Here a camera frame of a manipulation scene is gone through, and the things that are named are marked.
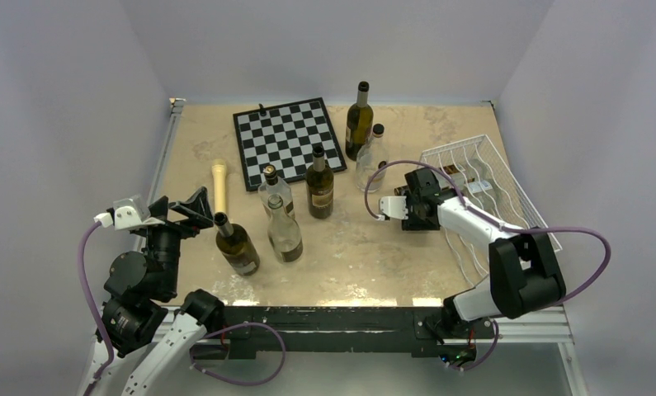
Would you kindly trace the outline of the dark wine bottle brown label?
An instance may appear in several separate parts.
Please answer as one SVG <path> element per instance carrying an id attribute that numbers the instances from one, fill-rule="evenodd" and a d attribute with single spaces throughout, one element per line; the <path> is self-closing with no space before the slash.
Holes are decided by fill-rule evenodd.
<path id="1" fill-rule="evenodd" d="M 312 164 L 305 173 L 309 213 L 326 219 L 333 212 L 334 174 L 327 163 L 322 144 L 312 147 Z"/>

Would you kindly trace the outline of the clear bottle no cap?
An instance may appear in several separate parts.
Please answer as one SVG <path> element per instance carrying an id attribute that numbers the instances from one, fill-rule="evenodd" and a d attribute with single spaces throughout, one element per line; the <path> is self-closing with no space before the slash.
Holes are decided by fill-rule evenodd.
<path id="1" fill-rule="evenodd" d="M 277 259 L 284 263 L 299 260 L 303 253 L 299 225 L 295 219 L 286 213 L 280 195 L 270 195 L 267 200 L 267 207 L 270 210 L 267 235 Z"/>

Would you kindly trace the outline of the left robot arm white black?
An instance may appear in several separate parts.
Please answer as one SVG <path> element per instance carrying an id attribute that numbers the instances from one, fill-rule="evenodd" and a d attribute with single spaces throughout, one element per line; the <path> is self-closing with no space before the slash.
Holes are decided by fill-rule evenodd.
<path id="1" fill-rule="evenodd" d="M 169 313 L 163 304 L 177 297 L 182 240 L 213 225 L 205 187 L 183 201 L 162 196 L 144 205 L 140 196 L 125 198 L 94 217 L 78 245 L 78 274 L 97 327 L 87 380 L 79 394 L 145 395 L 196 341 L 221 332 L 224 303 L 195 290 L 174 312 L 163 340 L 148 356 L 143 355 Z M 103 286 L 110 298 L 97 305 L 87 283 L 84 253 L 93 232 L 108 227 L 138 235 L 145 245 L 116 256 Z"/>

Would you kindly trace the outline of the green wine bottle white label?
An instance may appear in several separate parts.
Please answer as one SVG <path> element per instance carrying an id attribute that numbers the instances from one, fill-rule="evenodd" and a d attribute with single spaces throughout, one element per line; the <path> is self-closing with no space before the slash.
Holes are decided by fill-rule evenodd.
<path id="1" fill-rule="evenodd" d="M 356 102 L 347 112 L 345 153 L 356 161 L 357 154 L 367 143 L 373 125 L 374 112 L 368 103 L 370 84 L 361 81 L 358 84 Z"/>

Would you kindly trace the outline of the clear square liquor bottle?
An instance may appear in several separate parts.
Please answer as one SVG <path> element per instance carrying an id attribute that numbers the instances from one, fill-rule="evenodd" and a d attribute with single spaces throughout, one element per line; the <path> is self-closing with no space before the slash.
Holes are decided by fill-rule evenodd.
<path id="1" fill-rule="evenodd" d="M 268 199 L 271 195 L 277 194 L 283 201 L 285 212 L 294 219 L 295 206 L 289 184 L 279 176 L 276 168 L 271 164 L 264 167 L 262 175 L 264 176 L 264 182 L 258 187 L 257 192 L 267 216 L 271 216 Z"/>

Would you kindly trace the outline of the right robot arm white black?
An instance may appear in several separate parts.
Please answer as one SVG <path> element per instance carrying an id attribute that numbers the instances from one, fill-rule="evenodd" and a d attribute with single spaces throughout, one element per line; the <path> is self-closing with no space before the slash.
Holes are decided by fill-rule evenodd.
<path id="1" fill-rule="evenodd" d="M 440 169 L 408 162 L 389 170 L 374 194 L 340 172 L 325 202 L 325 218 L 311 214 L 305 182 L 292 187 L 294 216 L 266 210 L 239 173 L 215 177 L 212 219 L 244 229 L 258 266 L 223 253 L 218 229 L 202 229 L 181 245 L 177 295 L 195 290 L 225 303 L 235 322 L 240 309 L 426 309 L 459 336 L 481 318 L 518 318 L 565 293 L 555 248 L 543 229 L 524 229 L 483 212 L 459 188 L 441 183 Z"/>

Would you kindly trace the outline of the clear bottle gold black cap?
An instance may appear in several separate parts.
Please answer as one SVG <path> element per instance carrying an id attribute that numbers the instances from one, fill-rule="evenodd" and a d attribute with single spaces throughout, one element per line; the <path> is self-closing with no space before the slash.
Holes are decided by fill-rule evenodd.
<path id="1" fill-rule="evenodd" d="M 454 164 L 439 167 L 439 172 L 436 172 L 427 167 L 425 167 L 424 170 L 425 172 L 423 175 L 428 177 L 428 179 L 425 180 L 426 185 L 420 190 L 420 192 L 430 193 L 433 195 L 436 192 L 432 186 L 432 178 L 434 178 L 437 181 L 437 185 L 439 187 L 438 195 L 444 198 L 455 197 L 456 193 L 447 179 L 442 176 L 442 172 L 449 176 L 449 178 L 460 189 L 462 194 L 465 183 L 469 179 L 481 180 L 476 176 L 475 169 L 471 169 L 470 167 L 457 166 Z"/>

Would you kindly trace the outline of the clear round bottle blue emblem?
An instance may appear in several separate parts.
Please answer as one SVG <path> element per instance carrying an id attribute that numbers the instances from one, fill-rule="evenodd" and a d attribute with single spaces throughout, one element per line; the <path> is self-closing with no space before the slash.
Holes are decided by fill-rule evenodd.
<path id="1" fill-rule="evenodd" d="M 357 154 L 356 186 L 362 192 L 376 192 L 383 185 L 386 171 L 380 172 L 369 186 L 366 186 L 366 183 L 382 165 L 389 161 L 388 150 L 383 140 L 384 134 L 385 127 L 382 124 L 374 124 L 371 137 Z"/>

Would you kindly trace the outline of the dark wine bottle silver neck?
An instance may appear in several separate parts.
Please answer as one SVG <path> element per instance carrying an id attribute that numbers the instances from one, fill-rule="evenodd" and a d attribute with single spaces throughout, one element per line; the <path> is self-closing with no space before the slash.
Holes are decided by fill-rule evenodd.
<path id="1" fill-rule="evenodd" d="M 214 214 L 215 243 L 229 265 L 240 276 L 251 276 L 261 265 L 260 257 L 247 231 L 229 221 L 224 212 Z"/>

